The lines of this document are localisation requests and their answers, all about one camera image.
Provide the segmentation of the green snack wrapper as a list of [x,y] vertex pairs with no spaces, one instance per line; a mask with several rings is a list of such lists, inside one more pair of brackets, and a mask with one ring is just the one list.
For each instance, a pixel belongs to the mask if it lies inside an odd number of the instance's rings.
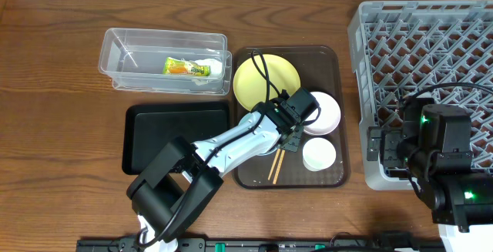
[[210,66],[202,66],[194,61],[166,59],[163,74],[167,75],[185,75],[185,76],[209,76],[211,74]]

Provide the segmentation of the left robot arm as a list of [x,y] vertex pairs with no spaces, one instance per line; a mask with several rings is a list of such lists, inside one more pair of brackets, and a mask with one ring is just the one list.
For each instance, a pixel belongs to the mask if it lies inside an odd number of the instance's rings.
[[173,242],[203,212],[241,163],[279,146],[317,111],[308,99],[260,102],[240,125],[206,140],[177,137],[131,182],[126,191],[141,223],[136,246],[143,250]]

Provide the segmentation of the light blue bowl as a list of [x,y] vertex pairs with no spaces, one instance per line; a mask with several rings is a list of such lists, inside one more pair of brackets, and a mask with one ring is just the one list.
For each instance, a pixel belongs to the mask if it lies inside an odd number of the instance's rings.
[[274,152],[276,152],[278,149],[278,146],[274,146],[273,148],[271,148],[270,150],[266,151],[265,153],[261,153],[259,154],[258,156],[268,156]]

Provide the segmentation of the white napkin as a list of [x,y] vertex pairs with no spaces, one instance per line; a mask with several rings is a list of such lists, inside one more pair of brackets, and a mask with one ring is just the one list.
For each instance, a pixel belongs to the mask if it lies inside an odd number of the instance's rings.
[[216,59],[201,59],[196,60],[196,64],[199,66],[209,66],[210,74],[207,79],[204,77],[197,77],[193,79],[193,82],[198,86],[208,84],[214,80],[221,79],[223,77],[223,63]]

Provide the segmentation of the pink bowl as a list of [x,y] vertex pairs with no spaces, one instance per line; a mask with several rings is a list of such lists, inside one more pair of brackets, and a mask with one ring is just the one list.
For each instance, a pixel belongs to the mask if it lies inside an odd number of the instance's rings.
[[322,136],[334,131],[341,119],[339,104],[329,94],[325,92],[311,92],[321,108],[321,114],[313,112],[308,119],[317,119],[314,123],[305,126],[304,132],[311,136]]

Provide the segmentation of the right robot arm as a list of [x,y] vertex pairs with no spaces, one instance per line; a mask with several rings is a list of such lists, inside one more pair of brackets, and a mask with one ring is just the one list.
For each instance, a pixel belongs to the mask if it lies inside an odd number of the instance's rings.
[[475,172],[472,121],[459,106],[410,98],[399,127],[371,126],[367,160],[404,167],[417,198],[430,210],[447,251],[492,249],[492,177]]

